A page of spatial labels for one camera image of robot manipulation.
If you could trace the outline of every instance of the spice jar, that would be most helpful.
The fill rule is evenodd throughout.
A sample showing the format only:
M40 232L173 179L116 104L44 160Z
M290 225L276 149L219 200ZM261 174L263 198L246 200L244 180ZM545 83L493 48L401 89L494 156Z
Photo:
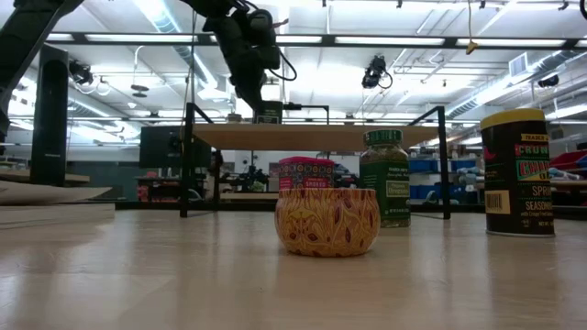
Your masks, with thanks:
M384 228L410 226L409 162L402 139L396 129L363 136L367 151L360 156L360 187L375 190Z

